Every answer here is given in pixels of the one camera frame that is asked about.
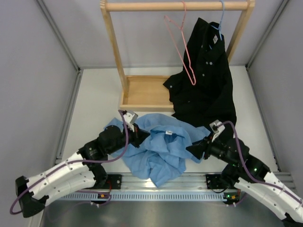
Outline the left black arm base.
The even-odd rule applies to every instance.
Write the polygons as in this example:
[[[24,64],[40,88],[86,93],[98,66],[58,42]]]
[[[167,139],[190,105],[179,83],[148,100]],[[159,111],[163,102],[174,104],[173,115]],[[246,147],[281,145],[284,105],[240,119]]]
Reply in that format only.
[[[122,184],[122,175],[109,174],[107,180],[103,186],[103,189],[120,190]]]

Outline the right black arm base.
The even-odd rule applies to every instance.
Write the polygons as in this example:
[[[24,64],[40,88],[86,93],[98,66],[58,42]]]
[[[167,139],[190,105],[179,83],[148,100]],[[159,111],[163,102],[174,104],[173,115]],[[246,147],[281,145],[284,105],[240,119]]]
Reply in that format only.
[[[206,174],[206,185],[209,190],[224,190],[226,187],[223,185],[221,181],[220,174]]]

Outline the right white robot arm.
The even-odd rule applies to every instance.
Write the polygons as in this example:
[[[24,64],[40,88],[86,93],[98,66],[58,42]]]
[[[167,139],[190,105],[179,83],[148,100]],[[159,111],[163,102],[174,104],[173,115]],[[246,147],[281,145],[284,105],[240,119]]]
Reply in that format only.
[[[285,227],[303,225],[303,200],[289,189],[261,160],[249,153],[239,139],[226,143],[206,137],[186,148],[198,159],[213,156],[227,165],[220,182],[229,189],[245,192],[270,209]]]

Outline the light blue shirt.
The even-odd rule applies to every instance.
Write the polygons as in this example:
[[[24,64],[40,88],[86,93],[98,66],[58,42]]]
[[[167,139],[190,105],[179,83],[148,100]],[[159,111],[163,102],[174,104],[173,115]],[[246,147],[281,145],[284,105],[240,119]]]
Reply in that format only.
[[[200,163],[186,147],[210,135],[204,127],[160,113],[149,113],[139,117],[136,124],[148,131],[150,136],[138,147],[128,145],[112,154],[121,156],[131,173],[139,178],[181,175],[186,170],[186,160]]]

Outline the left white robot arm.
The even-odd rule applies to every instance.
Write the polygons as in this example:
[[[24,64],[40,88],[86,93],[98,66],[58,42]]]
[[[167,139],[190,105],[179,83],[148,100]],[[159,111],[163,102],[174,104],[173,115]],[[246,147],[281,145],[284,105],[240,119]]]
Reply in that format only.
[[[139,147],[149,135],[137,125],[125,130],[110,125],[61,163],[38,175],[17,178],[16,194],[23,217],[32,217],[75,191],[105,187],[108,176],[102,163],[108,162],[108,155],[126,150],[129,144]]]

